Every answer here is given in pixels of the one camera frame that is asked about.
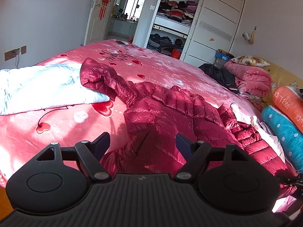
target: wardrobe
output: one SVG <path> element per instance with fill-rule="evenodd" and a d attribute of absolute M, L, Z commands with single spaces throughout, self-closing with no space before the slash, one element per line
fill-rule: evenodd
<path fill-rule="evenodd" d="M 173 42 L 179 38 L 184 45 L 180 60 L 194 66 L 213 64 L 218 49 L 230 51 L 245 0 L 191 0 L 198 3 L 191 26 L 157 14 L 160 1 L 150 8 L 154 7 L 154 15 L 150 30 L 145 31 L 145 44 L 140 46 L 146 47 L 150 34 L 168 36 Z"/>

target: kitchen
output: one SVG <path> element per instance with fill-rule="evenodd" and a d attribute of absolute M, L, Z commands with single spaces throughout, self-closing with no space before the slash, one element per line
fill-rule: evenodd
<path fill-rule="evenodd" d="M 106 39 L 132 41 L 145 0 L 116 0 Z"/>

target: window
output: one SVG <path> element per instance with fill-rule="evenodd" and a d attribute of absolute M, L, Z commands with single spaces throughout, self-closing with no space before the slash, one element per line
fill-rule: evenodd
<path fill-rule="evenodd" d="M 126 7 L 124 13 L 127 13 L 127 18 L 135 16 L 136 19 L 140 18 L 141 11 L 143 8 L 144 0 L 127 0 Z"/>

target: smartphone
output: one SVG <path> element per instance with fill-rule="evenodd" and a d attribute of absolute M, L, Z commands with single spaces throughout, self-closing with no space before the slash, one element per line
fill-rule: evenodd
<path fill-rule="evenodd" d="M 121 42 L 121 41 L 116 41 L 117 44 L 120 44 L 120 45 L 126 45 L 124 42 Z"/>

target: power outlet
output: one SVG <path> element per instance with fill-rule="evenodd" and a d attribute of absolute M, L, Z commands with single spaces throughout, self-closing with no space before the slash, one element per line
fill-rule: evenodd
<path fill-rule="evenodd" d="M 5 52 L 4 53 L 4 61 L 7 61 L 7 60 L 15 58 L 16 55 L 18 54 L 18 50 L 19 49 L 14 49 L 14 50 Z"/>
<path fill-rule="evenodd" d="M 25 46 L 22 46 L 20 48 L 20 51 L 21 51 L 21 54 L 25 54 L 26 53 L 26 45 Z"/>

